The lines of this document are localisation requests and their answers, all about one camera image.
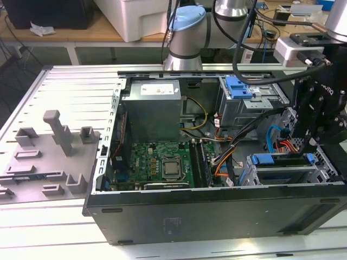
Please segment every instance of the black computer case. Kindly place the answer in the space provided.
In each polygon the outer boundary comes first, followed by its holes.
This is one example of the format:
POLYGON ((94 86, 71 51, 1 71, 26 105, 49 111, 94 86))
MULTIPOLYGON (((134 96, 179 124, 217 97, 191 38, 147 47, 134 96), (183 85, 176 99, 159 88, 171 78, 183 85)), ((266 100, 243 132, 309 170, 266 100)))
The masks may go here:
POLYGON ((54 28, 87 29, 93 19, 92 0, 3 0, 16 29, 36 25, 54 28))

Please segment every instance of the cpu socket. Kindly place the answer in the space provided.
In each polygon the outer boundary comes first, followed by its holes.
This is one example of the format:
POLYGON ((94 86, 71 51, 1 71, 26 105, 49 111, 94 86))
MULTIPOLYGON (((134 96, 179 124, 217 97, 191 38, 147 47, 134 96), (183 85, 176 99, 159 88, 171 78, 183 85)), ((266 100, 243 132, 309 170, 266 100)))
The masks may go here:
POLYGON ((182 177, 180 158, 162 159, 162 176, 166 180, 178 180, 182 177))

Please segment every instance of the metal table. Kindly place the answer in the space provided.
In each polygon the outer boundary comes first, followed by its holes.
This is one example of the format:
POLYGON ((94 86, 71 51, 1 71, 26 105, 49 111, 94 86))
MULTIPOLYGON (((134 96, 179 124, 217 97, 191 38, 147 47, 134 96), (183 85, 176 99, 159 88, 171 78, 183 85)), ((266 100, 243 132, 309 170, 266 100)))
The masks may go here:
MULTIPOLYGON (((245 66, 258 71, 284 69, 277 64, 240 65, 245 66)), ((58 66, 42 71, 0 130, 0 171, 17 145, 13 140, 20 127, 27 124, 38 133, 50 132, 41 123, 41 113, 46 109, 59 109, 62 124, 69 124, 71 131, 90 125, 102 132, 117 71, 160 69, 158 65, 58 66)), ((232 70, 229 64, 205 64, 204 69, 232 70)), ((110 246, 93 219, 82 216, 83 203, 83 199, 74 199, 0 205, 1 258, 270 259, 286 253, 293 254, 286 259, 343 259, 347 254, 347 211, 308 236, 110 246)))

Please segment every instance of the floor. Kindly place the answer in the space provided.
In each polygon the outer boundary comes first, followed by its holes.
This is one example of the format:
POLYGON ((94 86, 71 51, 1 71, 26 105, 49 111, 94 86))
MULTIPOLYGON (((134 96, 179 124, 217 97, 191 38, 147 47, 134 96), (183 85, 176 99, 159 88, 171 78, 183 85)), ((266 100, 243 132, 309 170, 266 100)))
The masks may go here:
MULTIPOLYGON (((0 67, 0 128, 41 71, 41 66, 28 51, 24 48, 21 51, 23 57, 20 60, 8 56, 10 60, 0 67)), ((118 48, 115 50, 116 60, 112 60, 109 48, 77 48, 77 52, 83 65, 160 63, 160 48, 118 48)), ((65 48, 37 47, 32 53, 44 65, 71 64, 65 48)), ((231 63, 232 53, 232 50, 205 49, 202 50, 201 57, 203 63, 231 63)), ((168 50, 165 49, 163 57, 167 55, 168 50)))

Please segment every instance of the motherboard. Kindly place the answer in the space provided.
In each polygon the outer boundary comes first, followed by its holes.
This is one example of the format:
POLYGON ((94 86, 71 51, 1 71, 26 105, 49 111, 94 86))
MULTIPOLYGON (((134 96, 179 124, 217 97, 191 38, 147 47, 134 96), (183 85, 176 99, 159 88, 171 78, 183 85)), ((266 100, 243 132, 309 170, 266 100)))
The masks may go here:
POLYGON ((194 180, 198 178, 193 176, 194 167, 200 164, 201 171, 207 175, 204 178, 209 179, 211 185, 210 165, 216 155, 214 145, 211 142, 203 144, 199 148, 203 153, 199 156, 195 153, 197 145, 191 142, 134 143, 130 169, 115 171, 111 183, 117 186, 117 190, 194 188, 194 180))

